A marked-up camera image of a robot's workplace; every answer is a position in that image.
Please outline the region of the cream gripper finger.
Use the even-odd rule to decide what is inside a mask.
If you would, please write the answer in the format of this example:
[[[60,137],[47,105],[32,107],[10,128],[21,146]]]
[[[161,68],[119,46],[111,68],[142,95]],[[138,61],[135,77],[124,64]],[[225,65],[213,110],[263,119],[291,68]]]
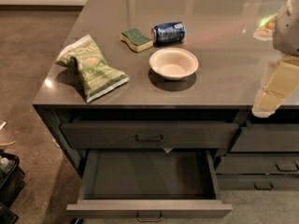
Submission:
[[[269,62],[251,109],[252,114],[257,118],[270,117],[298,87],[298,57]]]

